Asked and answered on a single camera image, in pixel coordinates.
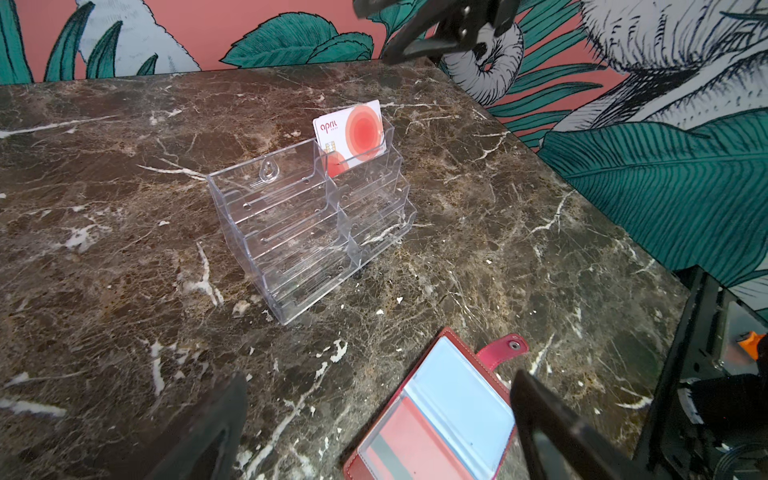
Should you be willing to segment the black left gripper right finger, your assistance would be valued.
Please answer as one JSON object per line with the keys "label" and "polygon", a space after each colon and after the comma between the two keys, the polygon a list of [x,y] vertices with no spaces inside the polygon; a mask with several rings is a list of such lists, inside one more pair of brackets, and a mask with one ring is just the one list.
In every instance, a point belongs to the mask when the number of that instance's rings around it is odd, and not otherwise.
{"label": "black left gripper right finger", "polygon": [[650,479],[529,372],[516,373],[510,404],[531,479]]}

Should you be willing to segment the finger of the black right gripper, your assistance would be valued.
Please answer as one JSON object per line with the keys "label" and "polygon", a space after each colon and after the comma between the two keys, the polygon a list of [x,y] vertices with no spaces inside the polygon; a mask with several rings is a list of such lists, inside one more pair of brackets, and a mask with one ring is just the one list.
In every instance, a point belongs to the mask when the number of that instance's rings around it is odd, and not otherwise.
{"label": "finger of the black right gripper", "polygon": [[473,28],[471,1],[426,1],[384,48],[380,59],[395,65],[469,50],[474,42]]}
{"label": "finger of the black right gripper", "polygon": [[403,4],[400,0],[354,0],[353,9],[358,18],[367,18]]}

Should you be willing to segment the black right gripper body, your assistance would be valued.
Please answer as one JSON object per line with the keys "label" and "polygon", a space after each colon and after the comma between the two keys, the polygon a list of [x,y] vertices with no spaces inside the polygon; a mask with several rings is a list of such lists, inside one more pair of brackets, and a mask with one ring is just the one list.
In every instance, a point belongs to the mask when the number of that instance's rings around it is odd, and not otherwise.
{"label": "black right gripper body", "polygon": [[443,30],[459,42],[477,39],[480,28],[486,25],[500,36],[511,28],[520,5],[520,0],[455,1],[443,21]]}

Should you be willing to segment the clear acrylic compartment organizer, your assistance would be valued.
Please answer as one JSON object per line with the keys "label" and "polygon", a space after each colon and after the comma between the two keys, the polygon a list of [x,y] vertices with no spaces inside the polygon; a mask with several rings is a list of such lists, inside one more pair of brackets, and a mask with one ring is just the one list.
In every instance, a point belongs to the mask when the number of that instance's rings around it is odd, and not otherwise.
{"label": "clear acrylic compartment organizer", "polygon": [[374,157],[339,171],[314,139],[211,173],[226,243],[286,325],[408,233],[416,209],[385,121]]}

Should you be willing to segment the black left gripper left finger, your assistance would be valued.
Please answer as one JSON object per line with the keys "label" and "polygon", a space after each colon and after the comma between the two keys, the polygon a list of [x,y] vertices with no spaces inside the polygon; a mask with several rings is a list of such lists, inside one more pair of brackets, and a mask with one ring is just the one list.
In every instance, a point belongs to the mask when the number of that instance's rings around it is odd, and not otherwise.
{"label": "black left gripper left finger", "polygon": [[218,383],[153,442],[118,465],[112,479],[228,479],[247,415],[243,374]]}

